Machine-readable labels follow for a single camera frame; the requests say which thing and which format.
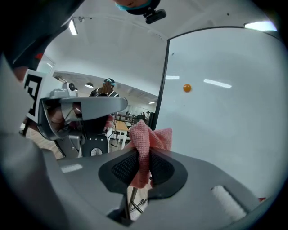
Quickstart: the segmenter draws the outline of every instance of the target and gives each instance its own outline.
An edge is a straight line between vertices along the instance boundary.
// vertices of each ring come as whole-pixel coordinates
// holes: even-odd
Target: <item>white wall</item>
[[[285,51],[270,35],[237,28],[171,40],[167,75],[180,78],[165,82],[157,129],[172,128],[172,151],[213,163],[257,197],[277,192],[288,169]]]

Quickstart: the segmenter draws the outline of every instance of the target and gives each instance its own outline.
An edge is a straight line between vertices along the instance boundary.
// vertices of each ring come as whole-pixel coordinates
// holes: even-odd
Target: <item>white brush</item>
[[[233,221],[238,221],[247,215],[223,186],[215,186],[212,188],[212,193]]]

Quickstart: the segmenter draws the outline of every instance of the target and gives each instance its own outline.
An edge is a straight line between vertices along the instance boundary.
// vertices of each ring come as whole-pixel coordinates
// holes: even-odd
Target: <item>gray plastic surface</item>
[[[81,103],[82,119],[92,120],[126,109],[123,97],[72,97],[60,99],[60,103]]]
[[[1,169],[12,191],[28,210],[57,229],[127,229],[106,217],[120,206],[123,195],[109,192],[100,181],[98,170],[129,151],[135,152],[128,149],[56,161],[53,152],[41,151],[18,134],[0,136]],[[188,171],[188,180],[174,196],[150,200],[130,229],[219,229],[230,224],[237,229],[259,217],[270,204],[256,208],[260,203],[250,191],[210,163],[165,150],[153,151],[180,161]],[[62,172],[61,168],[73,168],[75,164],[82,168]],[[246,218],[232,223],[210,191],[216,185],[227,188],[248,212]]]
[[[47,165],[47,174],[51,184],[60,199],[62,206],[68,216],[69,229],[71,230],[96,230],[96,229],[117,229],[127,230],[126,227],[110,220],[99,210],[102,210],[100,204],[96,207],[91,205],[83,194],[79,194],[73,184],[67,180],[66,174],[61,171],[58,163],[63,165],[75,164],[76,160],[56,161],[53,152],[43,150],[45,162]],[[94,190],[93,198],[105,198],[107,193],[98,194],[98,189]]]
[[[52,228],[68,229],[68,218],[47,176],[43,152],[33,141],[20,134],[1,134],[0,168],[27,210]]]
[[[98,155],[90,158],[61,160],[60,167],[80,164],[83,168],[65,174],[75,191],[87,203],[107,215],[120,206],[122,195],[110,193],[98,177],[102,164],[118,157],[128,150]],[[132,224],[136,229],[219,229],[232,224],[222,205],[213,196],[211,188],[224,186],[239,204],[250,212],[260,202],[243,185],[218,167],[194,158],[165,150],[154,150],[180,161],[188,171],[184,187],[168,199],[150,200],[141,217]]]
[[[147,229],[219,229],[232,220],[213,196],[211,188],[224,186],[239,204],[250,212],[259,200],[243,185],[213,164],[175,152],[156,150],[180,161],[188,171],[184,187],[166,200],[152,200],[145,212],[133,224]]]

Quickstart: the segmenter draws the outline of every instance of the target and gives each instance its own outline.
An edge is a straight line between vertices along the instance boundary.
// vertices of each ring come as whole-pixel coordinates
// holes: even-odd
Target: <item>floor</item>
[[[49,149],[49,150],[53,151],[56,159],[63,158],[61,152],[59,151],[58,147],[55,145],[54,141],[46,140],[45,138],[42,137],[42,135],[39,132],[29,128],[27,131],[27,137],[29,139],[33,140],[40,148]],[[109,152],[121,150],[121,146],[122,146],[121,142],[117,144],[116,140],[110,140]],[[132,189],[133,189],[133,187],[131,187],[131,186],[129,186],[127,189],[128,200],[130,200]],[[141,200],[146,199],[148,196],[148,190],[149,189],[151,189],[150,183],[147,184],[143,189],[138,189],[134,203],[139,204],[141,202]],[[148,202],[142,204],[140,206],[140,209],[142,211],[144,211],[146,209],[147,205],[148,205]],[[137,210],[133,210],[130,213],[130,217],[132,220],[137,220],[137,218],[139,218],[140,215],[141,214]]]

